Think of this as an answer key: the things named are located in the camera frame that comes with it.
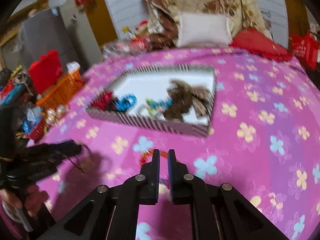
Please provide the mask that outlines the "left hand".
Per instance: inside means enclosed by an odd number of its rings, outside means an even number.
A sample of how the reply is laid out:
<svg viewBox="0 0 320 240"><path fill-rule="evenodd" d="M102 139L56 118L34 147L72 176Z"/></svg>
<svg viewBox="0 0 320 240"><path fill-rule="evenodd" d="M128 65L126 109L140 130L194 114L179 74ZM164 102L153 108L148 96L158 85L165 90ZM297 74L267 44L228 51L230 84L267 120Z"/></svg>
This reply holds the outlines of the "left hand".
<svg viewBox="0 0 320 240"><path fill-rule="evenodd" d="M37 185L31 185L27 188L27 197L24 201L21 201L14 193L2 189L1 200L4 204L4 208L9 215L18 219L16 209L25 207L30 217L35 217L40 211L42 204L48 200L49 196L46 191L40 191Z"/></svg>

